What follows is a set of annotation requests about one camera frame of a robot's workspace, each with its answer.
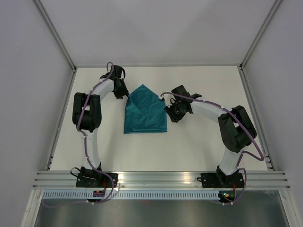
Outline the teal cloth napkin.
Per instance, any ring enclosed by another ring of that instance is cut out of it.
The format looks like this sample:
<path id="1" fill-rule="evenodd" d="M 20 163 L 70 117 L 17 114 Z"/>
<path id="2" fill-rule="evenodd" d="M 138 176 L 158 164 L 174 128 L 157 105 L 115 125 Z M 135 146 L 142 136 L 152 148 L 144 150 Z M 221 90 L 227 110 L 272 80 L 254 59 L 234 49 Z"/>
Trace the teal cloth napkin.
<path id="1" fill-rule="evenodd" d="M 135 89 L 125 105 L 124 134 L 166 133 L 165 102 L 144 84 Z"/>

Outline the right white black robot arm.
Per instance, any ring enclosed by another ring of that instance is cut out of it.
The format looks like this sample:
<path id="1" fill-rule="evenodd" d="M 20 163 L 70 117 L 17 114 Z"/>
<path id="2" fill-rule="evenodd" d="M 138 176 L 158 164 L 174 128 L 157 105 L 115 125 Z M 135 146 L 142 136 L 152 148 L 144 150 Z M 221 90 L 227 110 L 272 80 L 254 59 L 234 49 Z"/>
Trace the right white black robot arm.
<path id="1" fill-rule="evenodd" d="M 231 184 L 239 172 L 243 150 L 254 143 L 257 136 L 246 109 L 241 105 L 227 109 L 205 100 L 200 94 L 190 95 L 183 85 L 171 92 L 162 93 L 159 99 L 164 99 L 165 95 L 173 96 L 164 108 L 172 122 L 179 122 L 186 113 L 189 113 L 201 115 L 219 125 L 225 150 L 216 169 L 216 181 L 222 187 Z"/>

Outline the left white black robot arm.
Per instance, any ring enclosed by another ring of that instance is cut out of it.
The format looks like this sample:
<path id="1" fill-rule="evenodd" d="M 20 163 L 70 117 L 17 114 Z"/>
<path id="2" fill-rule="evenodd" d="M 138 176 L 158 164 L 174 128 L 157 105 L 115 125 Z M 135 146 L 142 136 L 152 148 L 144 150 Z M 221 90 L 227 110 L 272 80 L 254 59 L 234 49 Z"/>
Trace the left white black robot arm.
<path id="1" fill-rule="evenodd" d="M 128 97 L 125 76 L 124 68 L 112 64 L 88 92 L 77 92 L 74 95 L 72 122 L 80 133 L 85 152 L 79 179 L 87 180 L 92 187 L 99 187 L 105 175 L 102 173 L 97 142 L 98 128 L 102 121 L 101 101 L 110 93 L 116 99 Z"/>

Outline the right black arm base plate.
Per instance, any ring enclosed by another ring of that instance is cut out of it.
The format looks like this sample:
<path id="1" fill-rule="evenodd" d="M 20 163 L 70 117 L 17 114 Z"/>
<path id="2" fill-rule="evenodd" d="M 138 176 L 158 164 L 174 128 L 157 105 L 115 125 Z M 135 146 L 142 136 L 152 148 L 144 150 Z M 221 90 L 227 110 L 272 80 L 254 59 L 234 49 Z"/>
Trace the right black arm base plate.
<path id="1" fill-rule="evenodd" d="M 203 188 L 242 188 L 244 186 L 243 175 L 236 172 L 232 175 L 219 175 L 218 173 L 201 173 L 196 178 Z"/>

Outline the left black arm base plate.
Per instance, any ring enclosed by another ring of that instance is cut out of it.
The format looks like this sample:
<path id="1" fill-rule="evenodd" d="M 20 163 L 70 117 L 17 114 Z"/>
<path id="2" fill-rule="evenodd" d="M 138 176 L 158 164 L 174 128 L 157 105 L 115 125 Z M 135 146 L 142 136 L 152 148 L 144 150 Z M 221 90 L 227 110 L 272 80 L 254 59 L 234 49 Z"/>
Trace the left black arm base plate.
<path id="1" fill-rule="evenodd" d="M 112 188 L 117 186 L 118 174 L 108 173 L 113 182 L 108 176 L 99 173 L 78 174 L 76 187 L 77 188 Z"/>

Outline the left aluminium frame post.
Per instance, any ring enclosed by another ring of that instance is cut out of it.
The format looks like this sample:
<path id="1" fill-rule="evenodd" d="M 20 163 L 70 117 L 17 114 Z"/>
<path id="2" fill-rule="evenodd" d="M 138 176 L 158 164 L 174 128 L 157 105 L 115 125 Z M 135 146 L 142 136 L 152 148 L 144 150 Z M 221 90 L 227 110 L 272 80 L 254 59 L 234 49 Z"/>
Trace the left aluminium frame post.
<path id="1" fill-rule="evenodd" d="M 41 0 L 32 0 L 33 4 L 35 5 L 36 9 L 38 10 L 39 14 L 41 15 L 46 27 L 50 31 L 52 37 L 54 38 L 57 46 L 59 47 L 63 57 L 67 61 L 69 67 L 73 72 L 76 71 L 77 67 L 75 66 L 73 60 L 71 59 L 71 56 L 69 55 L 57 29 L 55 28 L 47 10 L 45 9 L 43 3 Z"/>

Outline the aluminium frame post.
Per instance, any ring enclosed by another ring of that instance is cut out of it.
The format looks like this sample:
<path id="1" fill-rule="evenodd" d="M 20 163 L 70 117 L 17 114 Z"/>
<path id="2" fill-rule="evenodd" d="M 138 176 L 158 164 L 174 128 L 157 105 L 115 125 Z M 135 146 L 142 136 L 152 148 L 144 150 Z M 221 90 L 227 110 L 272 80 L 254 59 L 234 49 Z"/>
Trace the aluminium frame post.
<path id="1" fill-rule="evenodd" d="M 55 28 L 47 10 L 45 9 L 43 3 L 41 0 L 32 0 L 33 4 L 35 5 L 36 9 L 38 10 L 39 14 L 41 15 L 46 27 L 50 31 L 52 37 L 54 38 L 57 46 L 59 47 L 63 57 L 67 61 L 69 67 L 73 72 L 76 71 L 77 67 L 75 66 L 73 60 L 71 59 L 71 56 L 69 55 L 57 29 Z"/>
<path id="2" fill-rule="evenodd" d="M 250 60 L 252 54 L 254 53 L 257 45 L 259 44 L 261 38 L 264 36 L 266 30 L 268 29 L 270 23 L 272 22 L 273 18 L 275 17 L 277 11 L 279 10 L 280 6 L 282 5 L 283 0 L 275 0 L 267 13 L 264 21 L 261 24 L 256 36 L 254 37 L 248 51 L 246 52 L 243 60 L 239 64 L 240 70 L 243 70 L 244 67 L 247 65 L 248 61 Z"/>

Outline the aluminium front rail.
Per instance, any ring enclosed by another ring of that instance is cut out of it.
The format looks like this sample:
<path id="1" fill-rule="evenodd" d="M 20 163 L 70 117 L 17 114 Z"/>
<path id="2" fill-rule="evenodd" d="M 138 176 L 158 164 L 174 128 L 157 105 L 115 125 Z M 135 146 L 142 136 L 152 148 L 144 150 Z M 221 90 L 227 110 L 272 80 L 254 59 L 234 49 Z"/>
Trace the aluminium front rail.
<path id="1" fill-rule="evenodd" d="M 203 190 L 198 171 L 118 171 L 120 190 Z M 33 189 L 76 189 L 76 178 L 68 171 L 39 171 Z M 289 190 L 282 171 L 248 171 L 246 190 Z"/>

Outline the right aluminium frame post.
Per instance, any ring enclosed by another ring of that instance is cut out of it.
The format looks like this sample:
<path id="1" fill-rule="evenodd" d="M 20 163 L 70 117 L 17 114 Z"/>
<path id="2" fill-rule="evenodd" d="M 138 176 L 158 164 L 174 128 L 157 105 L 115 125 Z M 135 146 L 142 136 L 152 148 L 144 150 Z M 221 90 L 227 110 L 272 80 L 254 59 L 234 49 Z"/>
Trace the right aluminium frame post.
<path id="1" fill-rule="evenodd" d="M 272 22 L 273 18 L 275 17 L 277 11 L 279 10 L 280 6 L 282 5 L 283 0 L 275 0 L 267 13 L 264 21 L 261 24 L 256 36 L 254 37 L 248 51 L 246 52 L 243 60 L 239 64 L 240 70 L 243 70 L 244 67 L 247 65 L 248 61 L 250 60 L 252 54 L 254 53 L 257 45 L 259 44 L 261 38 L 264 36 L 266 30 L 268 29 L 270 23 Z"/>

